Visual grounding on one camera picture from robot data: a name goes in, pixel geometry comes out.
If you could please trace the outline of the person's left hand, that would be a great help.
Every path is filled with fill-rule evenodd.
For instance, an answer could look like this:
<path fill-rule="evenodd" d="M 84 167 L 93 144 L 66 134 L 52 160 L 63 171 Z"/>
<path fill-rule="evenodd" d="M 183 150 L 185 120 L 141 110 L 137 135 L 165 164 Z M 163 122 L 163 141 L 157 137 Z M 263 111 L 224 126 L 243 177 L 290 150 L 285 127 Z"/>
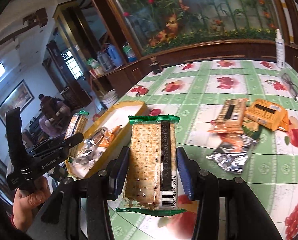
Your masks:
<path fill-rule="evenodd" d="M 41 188 L 27 197 L 24 197 L 19 189 L 15 193 L 12 221 L 14 226 L 22 232 L 27 231 L 31 226 L 35 217 L 33 210 L 46 202 L 51 195 L 47 178 L 41 176 L 38 182 L 41 183 Z"/>

